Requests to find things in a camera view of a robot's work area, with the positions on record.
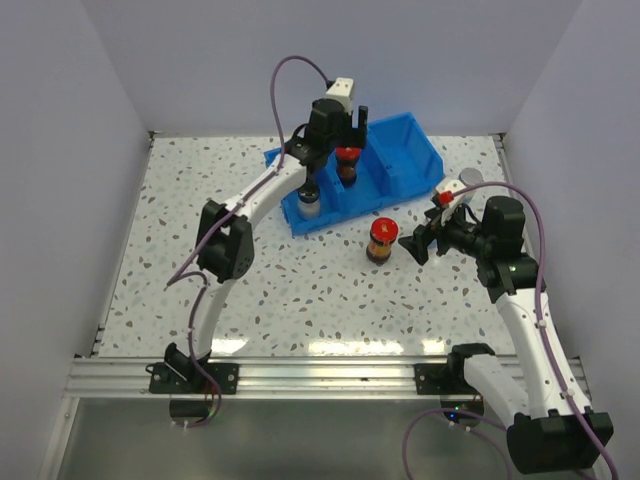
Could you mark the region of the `red lid sauce jar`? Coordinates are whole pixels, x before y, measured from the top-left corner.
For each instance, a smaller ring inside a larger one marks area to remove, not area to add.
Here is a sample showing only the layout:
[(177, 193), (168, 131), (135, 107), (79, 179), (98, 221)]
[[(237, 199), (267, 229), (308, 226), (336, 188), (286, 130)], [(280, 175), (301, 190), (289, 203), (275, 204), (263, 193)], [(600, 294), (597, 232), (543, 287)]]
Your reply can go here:
[(371, 224), (366, 255), (375, 264), (384, 264), (391, 256), (392, 245), (399, 234), (397, 223), (388, 217), (379, 217)]
[(336, 173), (344, 187), (350, 187), (356, 182), (360, 153), (361, 150), (355, 147), (335, 149)]

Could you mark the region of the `silver lid blue label jar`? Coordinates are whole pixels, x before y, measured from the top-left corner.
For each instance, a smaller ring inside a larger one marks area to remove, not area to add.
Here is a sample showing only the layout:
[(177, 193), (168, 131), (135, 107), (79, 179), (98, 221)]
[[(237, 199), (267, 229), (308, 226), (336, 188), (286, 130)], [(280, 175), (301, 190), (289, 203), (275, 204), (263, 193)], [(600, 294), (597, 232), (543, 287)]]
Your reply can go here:
[(459, 180), (465, 187), (472, 187), (482, 184), (484, 182), (484, 177), (478, 169), (468, 167), (464, 168), (460, 172)]

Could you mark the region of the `black cap white spice jar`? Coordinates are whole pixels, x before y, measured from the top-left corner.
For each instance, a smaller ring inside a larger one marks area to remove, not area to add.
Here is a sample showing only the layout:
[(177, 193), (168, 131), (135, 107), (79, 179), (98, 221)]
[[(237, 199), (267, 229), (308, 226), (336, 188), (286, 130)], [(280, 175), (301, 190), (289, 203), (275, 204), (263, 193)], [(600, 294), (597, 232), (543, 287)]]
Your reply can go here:
[(320, 190), (317, 185), (305, 184), (297, 190), (299, 215), (304, 220), (317, 218), (321, 211)]

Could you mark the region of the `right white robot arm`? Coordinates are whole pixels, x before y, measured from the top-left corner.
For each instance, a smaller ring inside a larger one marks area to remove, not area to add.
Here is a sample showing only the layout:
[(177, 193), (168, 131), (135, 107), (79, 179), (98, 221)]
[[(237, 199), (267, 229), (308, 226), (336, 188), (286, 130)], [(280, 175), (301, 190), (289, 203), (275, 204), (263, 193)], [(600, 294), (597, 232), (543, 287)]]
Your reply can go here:
[(556, 335), (539, 264), (523, 249), (520, 201), (493, 196), (477, 219), (466, 204), (438, 205), (399, 243), (419, 265), (434, 245), (472, 257), (515, 348), (524, 382), (518, 384), (485, 343), (455, 345), (441, 368), (415, 365), (420, 394), (477, 393), (506, 430), (509, 456), (522, 474), (583, 472), (602, 458), (614, 428), (578, 385)]

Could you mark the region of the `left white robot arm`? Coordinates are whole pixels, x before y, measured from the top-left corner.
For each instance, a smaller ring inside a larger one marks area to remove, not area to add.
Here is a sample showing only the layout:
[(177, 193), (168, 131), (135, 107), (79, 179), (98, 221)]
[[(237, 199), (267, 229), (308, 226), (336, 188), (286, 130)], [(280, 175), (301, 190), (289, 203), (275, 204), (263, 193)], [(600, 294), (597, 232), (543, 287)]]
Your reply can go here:
[(152, 394), (223, 392), (207, 363), (226, 299), (253, 264), (255, 228), (323, 169), (335, 148), (364, 148), (367, 132), (366, 106), (353, 113), (342, 101), (315, 100), (309, 120), (282, 144), (277, 159), (255, 181), (223, 203), (211, 200), (203, 206), (195, 248), (167, 282), (171, 286), (197, 276), (203, 286), (189, 314), (186, 339), (169, 344), (163, 361), (147, 367)]

